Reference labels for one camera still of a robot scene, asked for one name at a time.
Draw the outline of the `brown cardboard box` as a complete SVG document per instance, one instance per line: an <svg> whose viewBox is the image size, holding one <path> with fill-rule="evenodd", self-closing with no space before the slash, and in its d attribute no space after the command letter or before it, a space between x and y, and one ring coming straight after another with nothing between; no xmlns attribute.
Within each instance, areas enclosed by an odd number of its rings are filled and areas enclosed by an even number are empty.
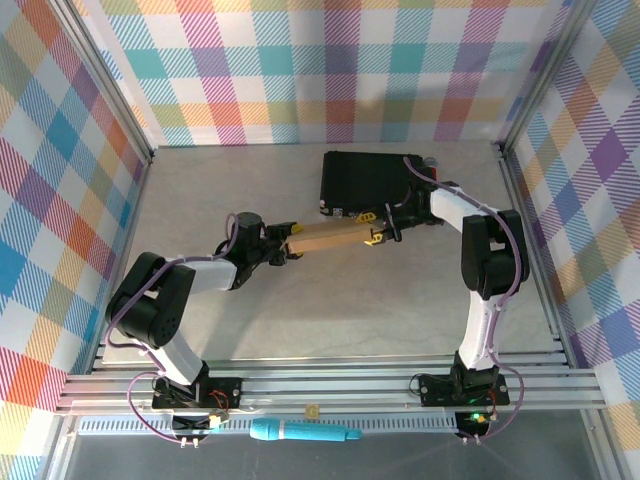
<svg viewBox="0 0 640 480"><path fill-rule="evenodd" d="M321 223L302 225L304 229L289 236L284 242L287 253L305 253L364 243L374 223L357 223L355 218L333 219Z"/></svg>

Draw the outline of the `black ribbed carry case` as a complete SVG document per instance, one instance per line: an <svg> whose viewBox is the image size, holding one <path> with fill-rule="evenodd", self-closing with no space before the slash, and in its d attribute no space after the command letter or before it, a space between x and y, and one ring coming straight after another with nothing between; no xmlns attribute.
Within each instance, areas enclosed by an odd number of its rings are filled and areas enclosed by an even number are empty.
<svg viewBox="0 0 640 480"><path fill-rule="evenodd" d="M417 177L404 163L424 175L433 168L419 155L329 151L323 156L319 211L325 216L353 217L361 212L405 204Z"/></svg>

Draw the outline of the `blue marker pen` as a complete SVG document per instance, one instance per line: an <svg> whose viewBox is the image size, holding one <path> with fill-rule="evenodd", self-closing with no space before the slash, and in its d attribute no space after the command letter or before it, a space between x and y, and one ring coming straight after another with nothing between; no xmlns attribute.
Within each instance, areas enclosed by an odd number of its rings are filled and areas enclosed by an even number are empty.
<svg viewBox="0 0 640 480"><path fill-rule="evenodd" d="M343 425L330 425L312 422L295 422L277 418L257 418L251 423L249 435L256 440L301 440L346 442L360 440L359 429Z"/></svg>

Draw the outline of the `black controller board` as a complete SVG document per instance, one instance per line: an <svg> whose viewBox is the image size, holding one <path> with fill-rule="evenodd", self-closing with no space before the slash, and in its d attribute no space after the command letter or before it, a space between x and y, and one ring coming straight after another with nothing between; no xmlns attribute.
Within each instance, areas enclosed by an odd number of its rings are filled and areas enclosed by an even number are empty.
<svg viewBox="0 0 640 480"><path fill-rule="evenodd" d="M221 414L173 415L171 428L174 432L191 431L202 433L217 429L226 420L227 417Z"/></svg>
<svg viewBox="0 0 640 480"><path fill-rule="evenodd" d="M456 412L455 420L458 437L475 438L489 433L492 415L489 412Z"/></svg>

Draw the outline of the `aluminium frame cross rails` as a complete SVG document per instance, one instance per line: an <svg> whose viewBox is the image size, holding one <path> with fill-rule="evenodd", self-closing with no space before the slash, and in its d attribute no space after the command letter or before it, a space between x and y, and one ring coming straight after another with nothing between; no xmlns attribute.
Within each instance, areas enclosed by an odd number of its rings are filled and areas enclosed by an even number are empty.
<svg viewBox="0 0 640 480"><path fill-rule="evenodd" d="M525 388L525 410L601 409L606 402L596 374L570 368L560 350L503 356L509 396ZM242 380L240 413L301 414L308 404L321 413L417 412L420 400L411 378L418 373L441 375L453 359L445 355L360 356L213 361L214 377ZM148 363L95 361L87 375L71 375L63 388L59 414L120 414L133 399L143 412L151 407L148 380L133 382L150 369Z"/></svg>

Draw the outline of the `aluminium side rail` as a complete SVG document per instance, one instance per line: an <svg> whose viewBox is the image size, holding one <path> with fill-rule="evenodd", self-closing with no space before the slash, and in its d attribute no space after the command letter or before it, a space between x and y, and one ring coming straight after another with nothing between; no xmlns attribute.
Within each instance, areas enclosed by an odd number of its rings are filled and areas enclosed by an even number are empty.
<svg viewBox="0 0 640 480"><path fill-rule="evenodd" d="M496 144L495 153L509 200L513 207L520 212L522 217L523 231L528 248L530 276L533 278L536 286L536 291L541 302L548 329L553 339L560 342L562 352L566 358L565 363L570 368L576 368L577 364L575 355L566 335L564 325L562 324L559 316L556 301L553 298L551 288L546 278L545 266L542 262L542 257L532 228L532 217L527 210L524 196L518 186L511 152L504 150L501 144Z"/></svg>

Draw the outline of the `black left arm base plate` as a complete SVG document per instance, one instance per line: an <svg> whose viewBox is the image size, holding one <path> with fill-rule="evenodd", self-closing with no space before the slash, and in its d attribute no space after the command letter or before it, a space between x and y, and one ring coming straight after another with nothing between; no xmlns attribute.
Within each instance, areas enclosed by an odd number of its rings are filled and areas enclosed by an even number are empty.
<svg viewBox="0 0 640 480"><path fill-rule="evenodd" d="M152 408L221 409L240 406L242 380L236 377L207 377L190 385L180 385L164 377L152 381Z"/></svg>

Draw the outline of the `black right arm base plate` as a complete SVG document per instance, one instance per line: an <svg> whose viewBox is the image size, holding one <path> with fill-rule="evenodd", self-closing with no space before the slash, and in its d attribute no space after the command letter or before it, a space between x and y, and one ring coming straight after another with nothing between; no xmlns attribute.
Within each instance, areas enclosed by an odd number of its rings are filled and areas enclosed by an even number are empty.
<svg viewBox="0 0 640 480"><path fill-rule="evenodd" d="M449 375L420 374L418 394L423 407L507 406L510 404L505 377L490 384L459 389Z"/></svg>

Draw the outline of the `aluminium upright frame post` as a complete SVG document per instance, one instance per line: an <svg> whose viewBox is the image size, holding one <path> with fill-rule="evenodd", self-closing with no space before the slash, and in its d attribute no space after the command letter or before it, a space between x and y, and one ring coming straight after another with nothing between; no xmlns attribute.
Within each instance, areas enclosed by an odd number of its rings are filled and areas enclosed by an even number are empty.
<svg viewBox="0 0 640 480"><path fill-rule="evenodd" d="M549 0L535 23L533 39L523 60L523 71L508 90L499 129L492 135L493 149L514 148L531 121L550 84L593 12L598 0Z"/></svg>
<svg viewBox="0 0 640 480"><path fill-rule="evenodd" d="M154 149L146 138L133 111L111 74L100 50L86 24L78 13L73 0L47 0L63 29L69 35L85 68L105 96L114 116L121 123L127 138L148 165L153 163Z"/></svg>

